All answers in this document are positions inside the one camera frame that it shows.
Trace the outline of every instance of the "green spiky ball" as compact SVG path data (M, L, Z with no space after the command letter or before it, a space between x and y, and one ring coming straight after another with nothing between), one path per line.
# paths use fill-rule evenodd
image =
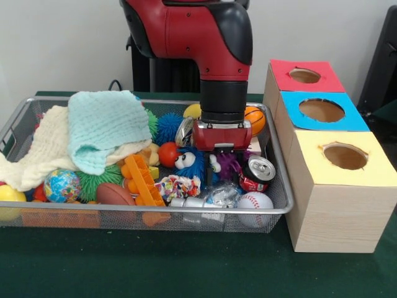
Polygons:
M146 113L148 113L148 116L149 116L149 130L150 130L151 136L153 139L155 139L156 135L157 135L157 131L158 131L157 121L159 119L156 117L156 115L154 115L152 113L151 110L145 109L145 111L146 111Z
M117 165L107 166L102 175L90 175L83 172L76 172L80 179L81 192L80 199L83 202L97 200L97 188L101 183L114 183L121 185L123 176Z

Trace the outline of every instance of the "metal basket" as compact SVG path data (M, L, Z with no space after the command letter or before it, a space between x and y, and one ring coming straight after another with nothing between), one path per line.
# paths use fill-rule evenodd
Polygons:
M18 106L5 127L0 132L0 150L9 161L19 161L29 150L35 124L40 115L51 107L67 106L68 97L32 97ZM145 107L161 117L165 113L182 114L192 101L142 100ZM0 221L0 225L13 227L62 227L62 228L105 228L129 230L171 230L171 231L211 231L211 232L255 232L269 233L282 214L293 206L293 194L280 150L270 110L262 104L249 104L262 109L267 118L265 129L259 140L262 155L275 166L275 178L266 190L272 199L274 209L209 209L177 207L138 207L101 204L57 204L34 202L0 202L0 215L3 212L18 212L18 218ZM160 169L161 176L171 172ZM159 215L167 212L171 218L163 223L148 227L143 216ZM252 228L243 225L240 216L265 216L267 225Z

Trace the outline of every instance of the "football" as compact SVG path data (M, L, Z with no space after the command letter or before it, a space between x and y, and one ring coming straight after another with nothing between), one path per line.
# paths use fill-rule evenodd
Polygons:
M106 205L135 205L130 192L113 183L102 183L98 186L97 203Z

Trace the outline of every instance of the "baseball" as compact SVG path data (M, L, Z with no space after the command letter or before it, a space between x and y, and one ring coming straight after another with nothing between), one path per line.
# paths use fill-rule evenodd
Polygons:
M261 192L249 192L243 195L237 204L238 208L243 209L273 209L272 200ZM250 228L263 228L271 219L271 215L260 214L239 214L240 221Z

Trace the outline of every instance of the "orange toy basketball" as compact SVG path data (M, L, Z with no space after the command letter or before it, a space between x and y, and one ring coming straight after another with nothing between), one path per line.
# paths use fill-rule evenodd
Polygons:
M261 109L257 107L247 107L245 112L246 120L250 121L252 126L252 136L258 135L265 127L266 118Z

